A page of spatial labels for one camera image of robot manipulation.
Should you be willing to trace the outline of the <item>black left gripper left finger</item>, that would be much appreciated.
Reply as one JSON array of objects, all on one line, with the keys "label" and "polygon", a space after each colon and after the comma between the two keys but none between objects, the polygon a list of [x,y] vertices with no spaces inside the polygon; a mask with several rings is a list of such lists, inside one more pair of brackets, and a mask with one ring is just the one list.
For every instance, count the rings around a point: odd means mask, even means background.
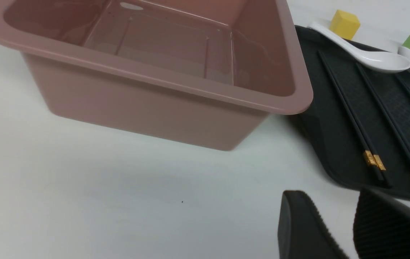
[{"label": "black left gripper left finger", "polygon": [[283,192],[278,247],[281,259],[348,259],[313,200],[300,190]]}]

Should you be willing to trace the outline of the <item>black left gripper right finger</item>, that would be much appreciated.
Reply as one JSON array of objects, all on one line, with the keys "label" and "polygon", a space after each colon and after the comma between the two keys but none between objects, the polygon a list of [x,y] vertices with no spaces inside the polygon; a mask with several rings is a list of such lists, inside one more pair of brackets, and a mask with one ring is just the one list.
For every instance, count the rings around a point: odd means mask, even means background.
[{"label": "black left gripper right finger", "polygon": [[380,191],[361,189],[353,242],[360,259],[410,259],[410,208]]}]

